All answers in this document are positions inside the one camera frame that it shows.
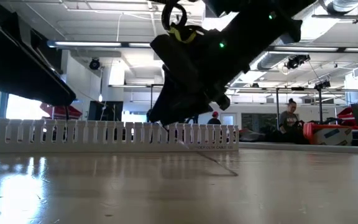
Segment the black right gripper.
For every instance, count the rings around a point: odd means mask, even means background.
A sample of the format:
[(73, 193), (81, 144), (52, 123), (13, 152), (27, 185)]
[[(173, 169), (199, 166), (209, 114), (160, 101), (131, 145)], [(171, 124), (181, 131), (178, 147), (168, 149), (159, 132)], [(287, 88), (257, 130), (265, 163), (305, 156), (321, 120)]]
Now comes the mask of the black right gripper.
[(246, 52), (236, 38), (211, 30), (185, 44), (164, 34), (150, 46), (165, 65), (164, 84), (150, 111), (150, 122), (181, 123), (212, 112), (210, 101), (222, 110), (230, 106), (226, 85), (247, 69)]

